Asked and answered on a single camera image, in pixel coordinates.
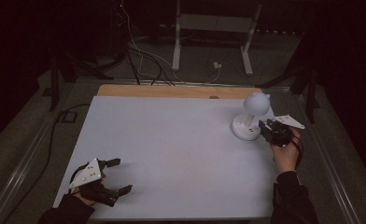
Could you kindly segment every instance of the human hand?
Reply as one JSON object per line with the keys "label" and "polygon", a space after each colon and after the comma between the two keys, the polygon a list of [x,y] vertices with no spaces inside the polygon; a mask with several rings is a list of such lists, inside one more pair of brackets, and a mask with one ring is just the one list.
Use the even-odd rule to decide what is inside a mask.
{"label": "human hand", "polygon": [[[293,134],[292,141],[299,144],[300,134],[292,127],[289,127],[290,131]],[[285,147],[279,147],[271,144],[271,150],[274,154],[274,162],[276,165],[276,169],[278,173],[282,174],[287,171],[295,171],[296,170],[296,162],[299,158],[299,149],[293,143],[289,143]]]}
{"label": "human hand", "polygon": [[[104,172],[101,172],[102,178],[106,178],[106,175]],[[84,202],[87,206],[93,206],[95,204],[95,201],[91,201],[88,199],[85,199],[81,196],[80,191],[78,188],[75,188],[75,190],[73,190],[73,196],[79,198],[82,202]]]}

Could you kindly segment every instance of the table leg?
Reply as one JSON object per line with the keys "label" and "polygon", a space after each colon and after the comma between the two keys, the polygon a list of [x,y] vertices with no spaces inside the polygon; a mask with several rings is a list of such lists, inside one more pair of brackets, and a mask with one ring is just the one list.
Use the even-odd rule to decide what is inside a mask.
{"label": "table leg", "polygon": [[252,65],[250,64],[249,55],[247,54],[247,51],[249,50],[250,42],[252,41],[253,35],[256,31],[256,25],[261,12],[261,7],[262,4],[257,5],[255,15],[252,19],[252,22],[249,25],[249,32],[247,34],[246,43],[244,46],[241,46],[242,60],[244,62],[245,74],[247,76],[253,75]]}
{"label": "table leg", "polygon": [[175,50],[174,59],[172,61],[172,70],[177,72],[180,64],[180,0],[176,1],[176,36],[175,36]]}

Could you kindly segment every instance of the metal stand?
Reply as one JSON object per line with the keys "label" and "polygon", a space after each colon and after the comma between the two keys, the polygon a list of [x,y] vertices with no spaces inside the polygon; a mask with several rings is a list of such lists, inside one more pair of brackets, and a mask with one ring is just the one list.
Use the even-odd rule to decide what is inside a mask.
{"label": "metal stand", "polygon": [[[262,4],[258,4],[253,18],[235,18],[235,17],[215,17],[204,15],[181,14],[180,0],[176,1],[176,36],[174,59],[172,61],[172,70],[177,72],[180,66],[180,29],[195,29],[195,30],[214,30],[227,32],[247,33],[247,40],[244,46],[241,47],[242,60],[247,76],[253,75],[252,66],[250,64],[248,50],[250,42],[256,31],[257,21],[261,12]],[[206,27],[204,24],[210,20],[217,20],[220,24],[215,24],[214,27]]]}

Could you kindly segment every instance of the white tabletop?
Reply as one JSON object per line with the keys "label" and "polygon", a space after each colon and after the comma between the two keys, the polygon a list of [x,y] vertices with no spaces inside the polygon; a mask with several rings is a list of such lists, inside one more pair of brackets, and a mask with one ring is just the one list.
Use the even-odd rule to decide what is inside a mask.
{"label": "white tabletop", "polygon": [[[105,168],[107,189],[133,185],[114,207],[96,204],[92,219],[268,217],[276,178],[260,136],[231,131],[244,100],[95,96],[54,206],[72,173],[87,161],[121,159]],[[274,116],[272,109],[265,118]]]}

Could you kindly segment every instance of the dark background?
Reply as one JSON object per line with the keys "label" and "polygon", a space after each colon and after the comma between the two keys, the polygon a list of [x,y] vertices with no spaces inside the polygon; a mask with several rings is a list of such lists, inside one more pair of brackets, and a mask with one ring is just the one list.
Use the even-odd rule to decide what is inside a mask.
{"label": "dark background", "polygon": [[[182,10],[193,13],[252,13],[250,8],[234,7],[246,2],[243,0],[182,2]],[[210,2],[224,6],[213,7]],[[91,56],[93,34],[102,33],[107,26],[105,4],[107,1],[0,1],[0,132],[37,91],[36,78],[49,69],[49,49],[58,44],[80,57]],[[161,35],[160,23],[175,22],[175,8],[171,0],[126,1],[133,23],[154,38]],[[366,2],[264,1],[258,29],[262,34],[304,34],[290,65],[316,65],[318,84],[325,88],[366,165]]]}

